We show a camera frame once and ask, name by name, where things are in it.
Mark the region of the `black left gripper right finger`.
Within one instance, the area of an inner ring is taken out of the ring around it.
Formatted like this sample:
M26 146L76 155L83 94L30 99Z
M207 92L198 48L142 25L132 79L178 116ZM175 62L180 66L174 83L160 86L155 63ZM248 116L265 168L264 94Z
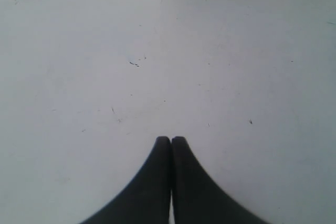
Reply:
M175 223L266 223L227 195L208 175L186 138L171 141Z

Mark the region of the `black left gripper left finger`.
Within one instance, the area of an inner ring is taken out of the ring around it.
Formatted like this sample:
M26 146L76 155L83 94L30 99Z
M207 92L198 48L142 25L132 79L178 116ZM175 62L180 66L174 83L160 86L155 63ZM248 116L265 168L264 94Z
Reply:
M169 223L171 202L171 142L159 136L146 161L108 204L83 223Z

